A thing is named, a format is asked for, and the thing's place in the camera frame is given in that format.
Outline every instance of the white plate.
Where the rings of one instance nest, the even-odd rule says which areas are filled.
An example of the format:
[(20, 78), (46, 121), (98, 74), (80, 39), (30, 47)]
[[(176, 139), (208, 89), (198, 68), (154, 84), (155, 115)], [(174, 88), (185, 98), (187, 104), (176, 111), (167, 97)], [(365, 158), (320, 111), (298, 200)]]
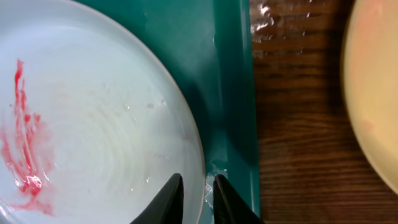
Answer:
[(356, 1), (345, 45), (344, 90), (358, 141), (398, 193), (398, 1)]
[(183, 222), (201, 213), (180, 90), (136, 37), (75, 2), (0, 0), (0, 150), (0, 223), (130, 223), (175, 172)]

